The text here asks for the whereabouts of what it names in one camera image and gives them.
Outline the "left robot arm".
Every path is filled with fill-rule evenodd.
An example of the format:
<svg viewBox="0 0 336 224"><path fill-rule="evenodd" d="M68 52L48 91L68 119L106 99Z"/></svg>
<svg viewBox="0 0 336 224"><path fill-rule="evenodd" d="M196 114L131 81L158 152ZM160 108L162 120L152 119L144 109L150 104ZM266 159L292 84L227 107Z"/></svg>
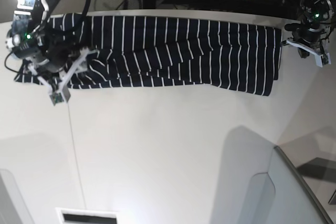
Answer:
<svg viewBox="0 0 336 224"><path fill-rule="evenodd" d="M287 24L295 42L319 48L329 38L335 25L335 11L330 0L295 0L299 23Z"/></svg>

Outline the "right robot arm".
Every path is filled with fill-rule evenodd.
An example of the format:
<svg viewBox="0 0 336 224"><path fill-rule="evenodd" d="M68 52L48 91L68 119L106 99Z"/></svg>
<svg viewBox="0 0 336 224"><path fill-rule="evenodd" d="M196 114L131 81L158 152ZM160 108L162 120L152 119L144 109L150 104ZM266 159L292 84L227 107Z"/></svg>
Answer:
<svg viewBox="0 0 336 224"><path fill-rule="evenodd" d="M5 41L9 55L30 61L38 73L58 73L69 55L78 50L74 33L84 24L90 1L70 27L56 28L51 14L61 0L17 0L11 29Z"/></svg>

